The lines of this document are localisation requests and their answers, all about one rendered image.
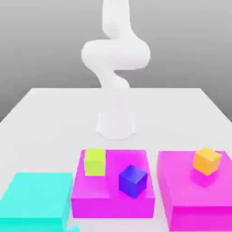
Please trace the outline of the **large magenta box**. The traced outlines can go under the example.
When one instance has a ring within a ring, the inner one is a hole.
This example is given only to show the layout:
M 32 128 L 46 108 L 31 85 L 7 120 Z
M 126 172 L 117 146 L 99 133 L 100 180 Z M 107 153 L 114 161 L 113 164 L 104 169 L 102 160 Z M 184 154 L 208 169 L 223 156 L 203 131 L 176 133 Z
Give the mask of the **large magenta box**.
M 155 193 L 146 150 L 107 150 L 105 176 L 86 176 L 81 151 L 71 195 L 74 218 L 152 218 Z M 119 190 L 119 174 L 129 165 L 148 172 L 147 188 L 132 198 Z
M 193 168 L 194 151 L 160 151 L 157 178 L 170 231 L 232 231 L 232 160 L 220 151 L 218 169 Z

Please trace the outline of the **small blue cube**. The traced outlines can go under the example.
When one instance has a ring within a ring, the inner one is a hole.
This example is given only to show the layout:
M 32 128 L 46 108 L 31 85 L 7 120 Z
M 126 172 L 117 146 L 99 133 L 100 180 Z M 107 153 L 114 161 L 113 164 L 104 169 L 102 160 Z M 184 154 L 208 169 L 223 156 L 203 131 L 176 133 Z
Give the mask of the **small blue cube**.
M 119 190 L 132 198 L 137 198 L 147 188 L 148 172 L 129 165 L 119 174 Z

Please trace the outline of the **large cyan box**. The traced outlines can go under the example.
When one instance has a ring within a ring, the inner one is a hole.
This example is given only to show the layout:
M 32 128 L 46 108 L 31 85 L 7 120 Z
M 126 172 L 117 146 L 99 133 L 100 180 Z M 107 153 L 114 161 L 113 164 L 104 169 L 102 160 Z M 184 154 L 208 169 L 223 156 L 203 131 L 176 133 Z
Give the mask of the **large cyan box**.
M 64 232 L 72 173 L 16 173 L 0 200 L 0 232 Z

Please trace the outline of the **small orange cube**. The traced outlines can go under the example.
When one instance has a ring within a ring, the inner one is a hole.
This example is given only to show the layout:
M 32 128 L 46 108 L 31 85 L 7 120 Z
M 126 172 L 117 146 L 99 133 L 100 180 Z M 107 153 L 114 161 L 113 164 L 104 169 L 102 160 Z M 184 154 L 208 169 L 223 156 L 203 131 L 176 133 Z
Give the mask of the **small orange cube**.
M 220 153 L 204 147 L 195 152 L 193 167 L 202 174 L 210 176 L 218 169 L 221 156 Z

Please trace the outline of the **small yellow-green cube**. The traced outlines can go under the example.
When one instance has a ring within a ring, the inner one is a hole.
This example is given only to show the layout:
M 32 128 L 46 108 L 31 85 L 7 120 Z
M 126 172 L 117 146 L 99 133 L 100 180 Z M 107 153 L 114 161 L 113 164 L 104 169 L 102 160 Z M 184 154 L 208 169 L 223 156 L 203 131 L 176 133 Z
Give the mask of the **small yellow-green cube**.
M 105 176 L 106 150 L 86 149 L 84 169 L 86 176 Z

